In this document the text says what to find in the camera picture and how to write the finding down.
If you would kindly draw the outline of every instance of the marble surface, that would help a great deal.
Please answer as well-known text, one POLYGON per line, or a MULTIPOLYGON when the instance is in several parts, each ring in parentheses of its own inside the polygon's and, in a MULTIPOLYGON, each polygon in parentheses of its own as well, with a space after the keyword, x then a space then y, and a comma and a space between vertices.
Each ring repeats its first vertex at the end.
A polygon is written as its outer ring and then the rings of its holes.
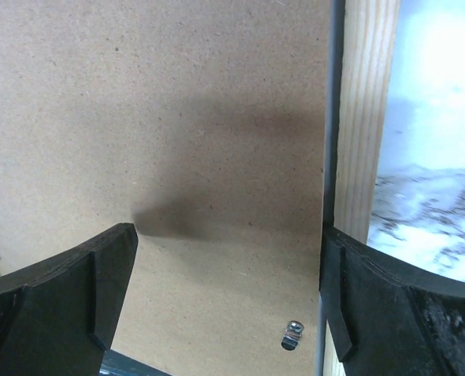
POLYGON ((465 169, 378 175, 368 245, 465 282, 465 169))

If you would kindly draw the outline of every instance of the mdf board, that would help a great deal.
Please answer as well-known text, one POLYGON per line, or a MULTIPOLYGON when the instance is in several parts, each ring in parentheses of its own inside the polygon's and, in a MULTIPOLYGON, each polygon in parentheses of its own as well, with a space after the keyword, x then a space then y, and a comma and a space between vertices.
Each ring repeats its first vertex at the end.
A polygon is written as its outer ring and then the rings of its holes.
POLYGON ((0 271, 133 221, 115 350, 175 376, 313 374, 329 13, 0 2, 0 271))
MULTIPOLYGON (((366 244, 401 0, 347 0, 334 225, 366 244)), ((328 325, 325 376, 345 375, 328 325)))

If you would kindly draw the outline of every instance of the wooden strip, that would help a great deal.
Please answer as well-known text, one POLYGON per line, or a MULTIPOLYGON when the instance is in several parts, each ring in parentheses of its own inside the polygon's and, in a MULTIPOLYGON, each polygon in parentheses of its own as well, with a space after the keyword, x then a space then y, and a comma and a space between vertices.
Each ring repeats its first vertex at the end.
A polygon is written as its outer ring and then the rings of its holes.
MULTIPOLYGON (((401 0, 347 0, 334 225, 366 243, 401 0)), ((345 375, 326 326, 324 375, 345 375)))

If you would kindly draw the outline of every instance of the brown board surface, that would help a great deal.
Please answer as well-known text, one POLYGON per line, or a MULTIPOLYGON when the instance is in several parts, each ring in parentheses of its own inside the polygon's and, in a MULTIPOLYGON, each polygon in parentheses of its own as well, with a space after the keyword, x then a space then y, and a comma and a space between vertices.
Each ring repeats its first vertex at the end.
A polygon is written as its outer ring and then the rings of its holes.
POLYGON ((313 375, 329 19, 328 0, 0 2, 0 271, 133 221, 115 350, 313 375))

